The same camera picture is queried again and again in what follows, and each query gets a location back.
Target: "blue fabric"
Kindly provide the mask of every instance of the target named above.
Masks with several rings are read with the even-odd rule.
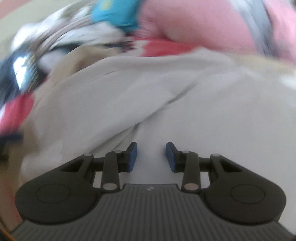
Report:
[[[17,52],[4,59],[0,63],[0,108],[9,100],[14,99],[20,94],[20,89],[15,77],[13,63]]]
[[[91,12],[94,23],[108,21],[130,33],[138,28],[137,13],[141,0],[100,0]]]

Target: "gray fabric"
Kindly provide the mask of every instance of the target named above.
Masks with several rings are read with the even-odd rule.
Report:
[[[263,0],[231,0],[231,3],[249,27],[257,50],[264,55],[278,57]]]

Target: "white cloth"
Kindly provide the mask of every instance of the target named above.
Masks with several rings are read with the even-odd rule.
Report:
[[[251,71],[204,49],[105,58],[37,90],[23,126],[22,181],[135,141],[138,157],[132,173],[120,174],[122,184],[180,184],[182,174],[170,171],[164,154],[172,141],[200,157],[220,153],[275,182],[287,196],[280,221],[296,233],[295,83],[294,75]]]
[[[124,36],[125,33],[122,30],[114,27],[109,22],[99,22],[65,33],[56,41],[53,47],[70,43],[88,45],[119,43],[123,40]]]
[[[39,23],[25,24],[14,37],[11,50],[16,50],[24,42],[29,43],[39,58],[64,33],[90,25],[89,14],[95,3],[94,0],[81,0],[56,11]]]
[[[56,49],[45,53],[38,60],[38,67],[46,74],[49,74],[54,66],[67,54],[66,51]]]

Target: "beige fabric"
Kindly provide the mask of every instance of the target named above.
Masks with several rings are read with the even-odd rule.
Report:
[[[275,58],[266,58],[259,55],[227,54],[244,67],[257,72],[272,71],[280,74],[296,74],[296,68],[290,63]]]
[[[67,54],[49,74],[49,81],[57,83],[95,62],[119,53],[118,48],[104,49],[82,45]]]
[[[104,49],[87,45],[76,48],[56,65],[50,73],[49,79],[37,89],[35,105],[32,110],[34,110],[40,99],[60,81],[103,58],[114,56],[118,53],[119,49],[117,48]],[[14,195],[18,187],[23,184],[19,177],[22,159],[27,152],[34,152],[37,146],[34,143],[34,135],[30,131],[30,126],[30,122],[24,122],[22,125],[22,129],[24,130],[23,143],[11,146],[8,168],[0,167],[0,220],[8,231],[13,230],[21,222],[21,218],[14,205]]]

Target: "pink fabric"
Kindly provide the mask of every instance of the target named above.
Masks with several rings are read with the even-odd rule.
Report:
[[[296,11],[282,2],[269,0],[268,3],[267,11],[279,57],[296,64]]]
[[[214,50],[257,52],[251,33],[229,0],[145,0],[142,38],[164,38]]]

